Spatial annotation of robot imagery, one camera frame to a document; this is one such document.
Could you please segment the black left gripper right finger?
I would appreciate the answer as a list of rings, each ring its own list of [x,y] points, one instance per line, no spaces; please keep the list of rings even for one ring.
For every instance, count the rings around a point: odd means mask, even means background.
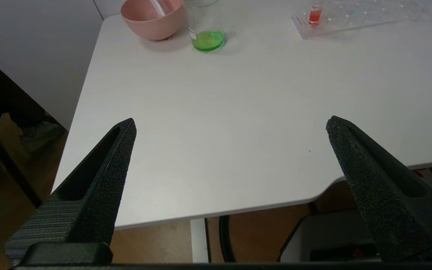
[[[432,262],[432,187],[350,121],[326,131],[382,261]]]

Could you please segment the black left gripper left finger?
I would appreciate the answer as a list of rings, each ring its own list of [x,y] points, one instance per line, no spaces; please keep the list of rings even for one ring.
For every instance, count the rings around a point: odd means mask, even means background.
[[[12,264],[110,264],[126,175],[137,135],[116,124],[10,238]]]

